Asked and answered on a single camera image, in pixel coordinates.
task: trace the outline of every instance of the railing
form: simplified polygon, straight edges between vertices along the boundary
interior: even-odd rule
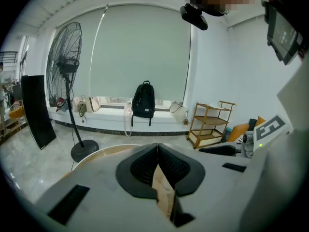
[[[15,63],[17,52],[0,52],[0,62],[5,63]]]

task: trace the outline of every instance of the window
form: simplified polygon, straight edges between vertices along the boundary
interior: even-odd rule
[[[105,8],[95,10],[73,21],[79,22],[83,31],[73,85],[76,97],[104,96],[104,105],[123,106],[138,85],[149,80],[155,98],[161,100],[157,107],[169,108],[170,101],[183,101],[190,24],[179,12],[145,5],[110,6],[106,12]]]
[[[23,51],[22,51],[22,58],[21,58],[20,70],[19,70],[19,79],[21,79],[21,77],[25,75],[26,58],[27,58],[27,52],[29,49],[29,44],[30,44],[30,37],[27,36],[25,39],[25,43],[24,43]]]
[[[132,102],[133,98],[123,97],[100,97],[101,107],[124,108],[125,103]],[[155,109],[157,111],[169,111],[172,101],[155,100]]]

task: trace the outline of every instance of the marble floor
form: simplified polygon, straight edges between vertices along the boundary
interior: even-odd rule
[[[54,125],[57,138],[40,150],[28,127],[22,129],[0,146],[0,162],[8,178],[33,203],[61,177],[74,169],[76,162],[70,155],[73,147],[71,128]],[[192,149],[185,136],[120,136],[80,130],[82,140],[95,140],[99,148],[114,145],[170,143]]]

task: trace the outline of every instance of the handbag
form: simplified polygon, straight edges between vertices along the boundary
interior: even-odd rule
[[[86,99],[86,106],[87,106],[87,112],[89,113],[97,112],[101,107],[99,97],[98,96],[88,97]]]
[[[185,120],[187,118],[188,109],[184,106],[179,106],[176,103],[172,103],[169,108],[170,113],[175,118],[178,123],[185,124]]]
[[[84,102],[84,98],[82,96],[73,98],[72,107],[74,112],[79,111],[80,102]]]
[[[132,111],[132,103],[131,102],[127,102],[125,104],[125,108],[124,108],[124,129],[125,129],[125,135],[127,137],[130,137],[132,135],[132,126],[131,126],[131,118],[133,116],[133,111]],[[128,135],[128,133],[126,132],[126,123],[127,121],[129,122],[129,127],[130,127],[130,135]]]

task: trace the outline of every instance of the window sill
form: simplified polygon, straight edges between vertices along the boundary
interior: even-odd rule
[[[112,109],[124,109],[125,105],[118,104],[118,105],[111,105],[111,104],[101,104],[101,108],[112,108]],[[156,107],[156,111],[160,112],[169,112],[169,108],[166,107]]]
[[[56,112],[55,107],[48,107],[49,117],[65,123],[70,123],[70,115],[68,111]],[[124,130],[123,109],[100,108],[95,113],[85,113],[85,122],[78,112],[73,112],[75,122],[79,126],[91,127],[106,130]],[[132,131],[148,131],[148,132],[165,132],[165,131],[189,131],[189,127],[178,123],[170,112],[156,111],[149,126],[148,118],[134,117]]]

